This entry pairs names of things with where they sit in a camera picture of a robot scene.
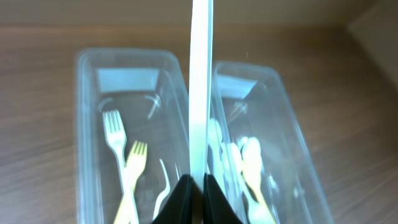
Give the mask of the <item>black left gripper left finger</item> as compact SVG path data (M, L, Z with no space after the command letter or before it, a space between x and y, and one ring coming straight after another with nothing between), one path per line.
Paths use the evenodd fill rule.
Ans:
M184 174L152 224L191 224L191 222L192 177Z

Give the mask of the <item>long white plastic fork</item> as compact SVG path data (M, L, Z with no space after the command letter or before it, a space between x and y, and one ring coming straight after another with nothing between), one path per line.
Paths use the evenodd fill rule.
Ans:
M190 172L200 190L203 190L207 163L212 50L213 0L193 0L190 31L188 123Z

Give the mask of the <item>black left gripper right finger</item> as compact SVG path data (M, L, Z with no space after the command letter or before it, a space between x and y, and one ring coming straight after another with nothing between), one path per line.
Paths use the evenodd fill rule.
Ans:
M242 224L234 213L215 177L211 174L204 176L204 224Z

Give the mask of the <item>yellow plastic fork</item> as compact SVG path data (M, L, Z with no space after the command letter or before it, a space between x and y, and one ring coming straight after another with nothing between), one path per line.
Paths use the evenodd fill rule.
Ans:
M146 161L147 143L135 141L125 167L127 192L121 199L114 224L139 223L134 192L137 181L146 168Z

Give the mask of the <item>white plastic spoon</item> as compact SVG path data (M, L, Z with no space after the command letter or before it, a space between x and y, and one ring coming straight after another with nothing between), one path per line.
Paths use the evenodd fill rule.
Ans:
M242 161L242 156L239 150L239 147L235 143L229 143L228 144L228 149L230 150L230 153L233 158L233 167L236 171L236 178L237 178L237 185L239 189L239 194L242 195L243 193L243 181L242 181L242 171L243 171L243 161Z

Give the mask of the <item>yellow plastic spoon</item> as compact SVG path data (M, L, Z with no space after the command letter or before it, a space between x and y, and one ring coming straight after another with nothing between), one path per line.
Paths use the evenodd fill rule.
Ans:
M261 191L261 146L255 137L248 138L243 149L243 177L254 193L256 201L249 207L249 221L251 223L275 224Z

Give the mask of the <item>thin white plastic fork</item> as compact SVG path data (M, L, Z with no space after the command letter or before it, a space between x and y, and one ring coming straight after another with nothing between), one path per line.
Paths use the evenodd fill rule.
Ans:
M154 207L154 212L153 212L153 220L156 219L156 217L159 214L160 211L160 206L162 205L162 202L168 196L170 193L170 181L169 181L169 175L167 173L167 169L165 168L165 164L162 159L159 159L159 162L162 166L164 178L165 178L165 188L158 194L156 201L155 201L155 207Z

